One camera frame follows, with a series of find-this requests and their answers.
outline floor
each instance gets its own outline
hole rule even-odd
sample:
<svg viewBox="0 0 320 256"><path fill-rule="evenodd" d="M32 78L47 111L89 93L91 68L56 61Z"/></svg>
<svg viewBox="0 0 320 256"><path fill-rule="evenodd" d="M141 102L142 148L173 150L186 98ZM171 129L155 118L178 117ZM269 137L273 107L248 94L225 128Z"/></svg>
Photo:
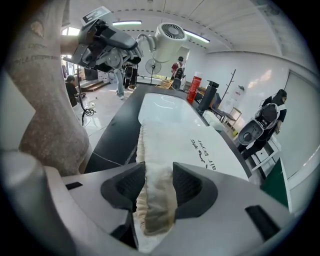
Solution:
<svg viewBox="0 0 320 256"><path fill-rule="evenodd" d="M87 92L86 97L82 99L85 108L91 108L96 111L93 116L84 117L84 128L89 136L92 150L95 149L114 115L132 94L132 91L125 90L124 99L119 99L116 91L117 84L111 83L94 92ZM81 120L83 111L80 105L75 106L73 109Z"/></svg>

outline person sitting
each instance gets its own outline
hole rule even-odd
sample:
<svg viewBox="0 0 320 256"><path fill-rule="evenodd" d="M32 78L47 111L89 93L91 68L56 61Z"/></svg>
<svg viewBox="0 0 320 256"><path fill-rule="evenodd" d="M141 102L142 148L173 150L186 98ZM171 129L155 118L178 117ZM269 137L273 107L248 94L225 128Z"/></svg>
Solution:
<svg viewBox="0 0 320 256"><path fill-rule="evenodd" d="M72 107L77 105L76 95L78 95L78 91L76 89L76 86L76 78L73 75L69 75L65 80L65 87Z"/></svg>

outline white whiteboard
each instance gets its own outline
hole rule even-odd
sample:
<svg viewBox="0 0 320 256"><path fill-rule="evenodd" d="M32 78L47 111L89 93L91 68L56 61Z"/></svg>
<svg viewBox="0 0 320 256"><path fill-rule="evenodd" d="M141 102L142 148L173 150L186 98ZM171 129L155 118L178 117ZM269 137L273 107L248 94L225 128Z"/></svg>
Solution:
<svg viewBox="0 0 320 256"><path fill-rule="evenodd" d="M320 93L306 80L290 72L285 87L287 109L280 134L280 156L289 179L314 154L320 143Z"/></svg>

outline ceiling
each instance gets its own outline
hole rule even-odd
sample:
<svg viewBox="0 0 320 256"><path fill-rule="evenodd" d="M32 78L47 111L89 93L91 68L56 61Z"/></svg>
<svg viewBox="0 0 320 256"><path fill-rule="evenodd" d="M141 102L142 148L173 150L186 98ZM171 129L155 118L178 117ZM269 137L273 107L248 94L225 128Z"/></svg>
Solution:
<svg viewBox="0 0 320 256"><path fill-rule="evenodd" d="M297 63L309 59L302 36L268 0L71 0L71 25L80 28L80 18L100 6L112 11L116 21L142 21L142 25L118 26L134 37L172 22L210 40L190 38L208 53L256 52Z"/></svg>

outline red container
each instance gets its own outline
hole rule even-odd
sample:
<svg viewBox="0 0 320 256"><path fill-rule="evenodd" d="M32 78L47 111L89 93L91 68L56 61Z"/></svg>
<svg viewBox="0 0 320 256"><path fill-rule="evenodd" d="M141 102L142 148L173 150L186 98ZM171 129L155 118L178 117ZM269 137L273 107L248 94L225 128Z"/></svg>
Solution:
<svg viewBox="0 0 320 256"><path fill-rule="evenodd" d="M195 72L192 84L190 86L190 90L188 93L188 96L186 97L186 100L192 105L192 103L195 100L197 89L200 86L201 80L202 80L202 74L200 72Z"/></svg>

